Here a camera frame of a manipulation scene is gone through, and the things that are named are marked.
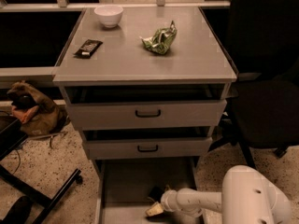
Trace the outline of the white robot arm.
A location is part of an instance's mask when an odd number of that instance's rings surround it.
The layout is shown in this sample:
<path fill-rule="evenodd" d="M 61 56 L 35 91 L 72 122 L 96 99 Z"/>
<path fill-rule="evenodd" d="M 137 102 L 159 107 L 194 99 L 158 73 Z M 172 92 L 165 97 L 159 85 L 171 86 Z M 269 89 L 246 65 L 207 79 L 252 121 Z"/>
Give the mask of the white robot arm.
<path fill-rule="evenodd" d="M 206 209 L 220 213 L 222 224 L 289 224 L 292 219 L 291 202 L 283 191 L 246 165 L 226 172 L 220 192 L 153 188 L 149 196 L 149 217 L 163 212 L 200 217 Z"/>

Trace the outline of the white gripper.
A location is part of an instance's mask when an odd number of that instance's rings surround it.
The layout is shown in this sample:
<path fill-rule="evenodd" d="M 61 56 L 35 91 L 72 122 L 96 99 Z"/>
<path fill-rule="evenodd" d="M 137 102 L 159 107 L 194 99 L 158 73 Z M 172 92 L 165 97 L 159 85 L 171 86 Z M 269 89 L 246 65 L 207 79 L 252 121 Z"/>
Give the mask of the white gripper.
<path fill-rule="evenodd" d="M 149 209 L 146 210 L 148 217 L 154 217 L 167 212 L 188 212 L 188 198 L 191 192 L 190 189 L 173 190 L 169 185 L 164 187 L 165 193 L 162 195 L 161 203 L 155 202 Z"/>

